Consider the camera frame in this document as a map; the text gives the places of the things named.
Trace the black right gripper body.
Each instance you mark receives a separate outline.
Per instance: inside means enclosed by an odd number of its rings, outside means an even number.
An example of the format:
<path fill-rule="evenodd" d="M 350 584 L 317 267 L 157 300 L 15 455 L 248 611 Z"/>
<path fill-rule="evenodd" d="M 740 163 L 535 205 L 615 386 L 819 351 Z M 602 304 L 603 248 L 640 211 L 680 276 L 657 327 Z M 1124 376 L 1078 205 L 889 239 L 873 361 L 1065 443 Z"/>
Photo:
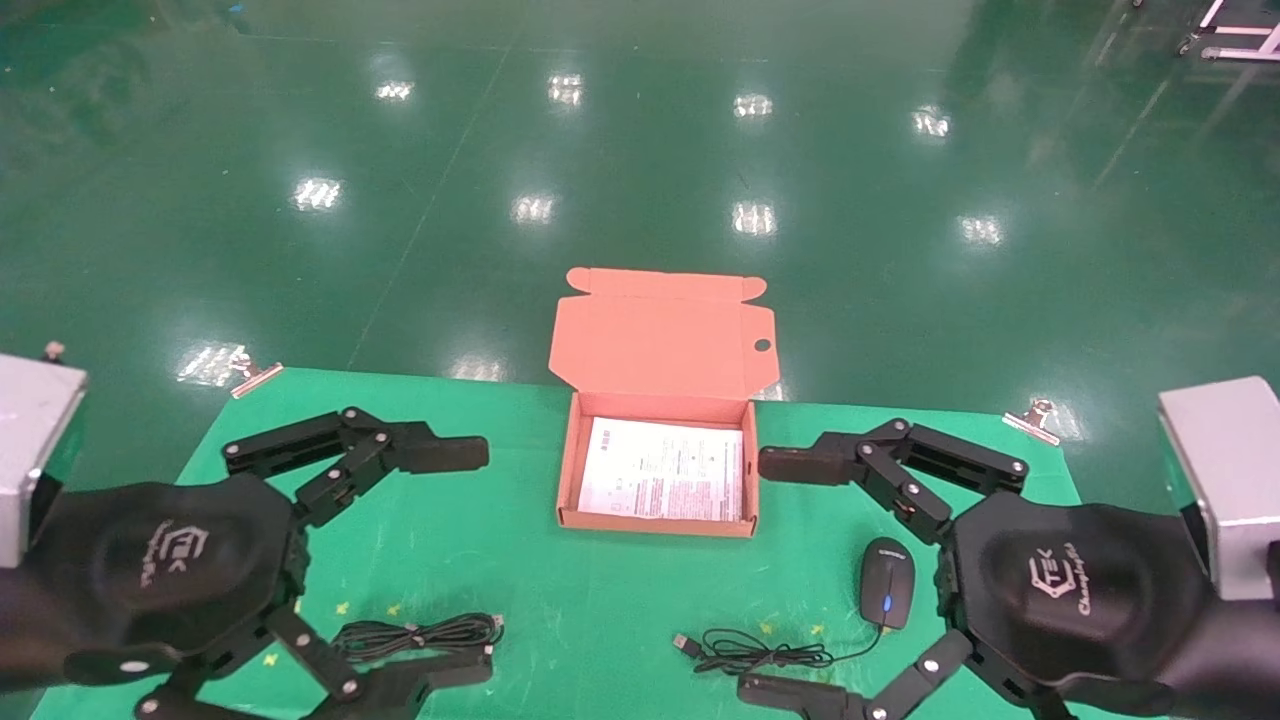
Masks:
<path fill-rule="evenodd" d="M 948 569 L 970 667 L 1023 693 L 1142 693 L 1216 598 L 1176 518 L 1014 493 L 955 520 Z"/>

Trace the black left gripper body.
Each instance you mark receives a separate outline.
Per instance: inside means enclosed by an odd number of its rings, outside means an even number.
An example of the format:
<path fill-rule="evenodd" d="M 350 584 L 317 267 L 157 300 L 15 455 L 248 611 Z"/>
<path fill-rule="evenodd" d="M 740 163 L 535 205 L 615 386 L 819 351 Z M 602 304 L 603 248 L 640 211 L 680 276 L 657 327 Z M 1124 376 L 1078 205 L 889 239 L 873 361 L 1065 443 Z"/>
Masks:
<path fill-rule="evenodd" d="M 29 684 L 224 676 L 305 587 L 306 532 L 253 475 L 67 492 L 29 550 Z"/>

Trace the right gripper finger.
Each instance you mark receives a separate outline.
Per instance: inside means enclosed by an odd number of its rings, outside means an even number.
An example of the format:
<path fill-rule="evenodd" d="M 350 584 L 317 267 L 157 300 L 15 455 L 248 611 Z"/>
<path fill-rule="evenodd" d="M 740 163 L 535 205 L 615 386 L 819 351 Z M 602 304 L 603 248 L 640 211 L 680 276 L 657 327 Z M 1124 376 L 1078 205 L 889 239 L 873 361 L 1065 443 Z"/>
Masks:
<path fill-rule="evenodd" d="M 1036 719 L 1071 716 L 1057 692 L 1071 673 L 1069 628 L 1024 628 L 1004 641 L 954 628 L 870 698 L 841 685 L 759 673 L 739 678 L 739 698 L 803 719 L 906 719 L 961 667 Z"/>
<path fill-rule="evenodd" d="M 865 433 L 827 430 L 806 448 L 765 446 L 758 468 L 772 482 L 855 486 L 924 544 L 943 544 L 954 516 L 915 474 L 991 496 L 1021 493 L 1029 471 L 1020 459 L 902 418 Z"/>

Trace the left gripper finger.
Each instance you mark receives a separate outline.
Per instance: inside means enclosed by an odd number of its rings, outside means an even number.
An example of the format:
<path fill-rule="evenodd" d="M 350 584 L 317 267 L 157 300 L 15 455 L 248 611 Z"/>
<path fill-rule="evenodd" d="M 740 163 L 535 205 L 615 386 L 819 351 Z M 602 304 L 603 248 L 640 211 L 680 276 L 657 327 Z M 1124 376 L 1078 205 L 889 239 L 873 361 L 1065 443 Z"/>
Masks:
<path fill-rule="evenodd" d="M 488 682 L 492 648 L 439 653 L 385 664 L 357 673 L 289 605 L 251 612 L 237 621 L 193 623 L 182 612 L 137 612 L 134 641 L 140 647 L 166 646 L 178 653 L 169 678 L 134 707 L 137 719 L 247 719 L 241 712 L 198 700 L 212 676 L 210 644 L 229 638 L 241 646 L 264 632 L 282 641 L 294 660 L 326 692 L 311 719 L 416 719 L 435 691 Z"/>
<path fill-rule="evenodd" d="M 296 521 L 319 528 L 394 471 L 479 470 L 489 464 L 489 445 L 481 436 L 440 437 L 425 421 L 384 421 L 347 407 L 232 441 L 221 456 L 230 474 L 262 480 L 329 461 L 294 493 Z"/>

